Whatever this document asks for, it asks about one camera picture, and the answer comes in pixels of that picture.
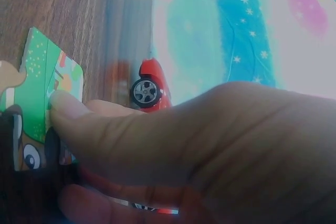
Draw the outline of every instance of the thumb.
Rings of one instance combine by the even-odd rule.
[[[204,138],[218,134],[211,121],[219,112],[204,97],[151,114],[119,117],[95,114],[61,91],[51,104],[51,122],[78,161],[119,184],[185,185],[209,152]]]

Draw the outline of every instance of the pink fabric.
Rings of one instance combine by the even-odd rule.
[[[321,37],[328,28],[328,17],[318,0],[287,0],[297,22],[308,32]]]

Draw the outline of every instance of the cartoon eye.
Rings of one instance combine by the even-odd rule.
[[[37,149],[31,144],[25,145],[25,148],[23,149],[23,158],[29,169],[37,169],[40,167],[40,155],[38,154]]]

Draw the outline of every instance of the black tire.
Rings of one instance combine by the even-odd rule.
[[[155,88],[155,91],[153,91],[153,89],[151,89],[151,94],[150,94],[150,95],[153,95],[154,98],[152,100],[148,101],[148,102],[146,102],[146,101],[141,102],[139,100],[140,94],[134,94],[134,91],[135,91],[136,87],[141,82],[151,83],[153,85],[153,89]],[[131,92],[130,92],[130,97],[131,97],[132,102],[134,102],[137,106],[139,106],[142,109],[147,109],[147,108],[153,107],[160,100],[161,96],[162,96],[162,93],[160,91],[159,85],[155,81],[153,81],[151,78],[148,78],[148,77],[142,77],[141,79],[137,80],[133,84],[133,86],[131,88]]]

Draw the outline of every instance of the toy car wheel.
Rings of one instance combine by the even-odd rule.
[[[153,107],[161,98],[159,85],[150,78],[141,78],[131,88],[131,99],[140,108]]]

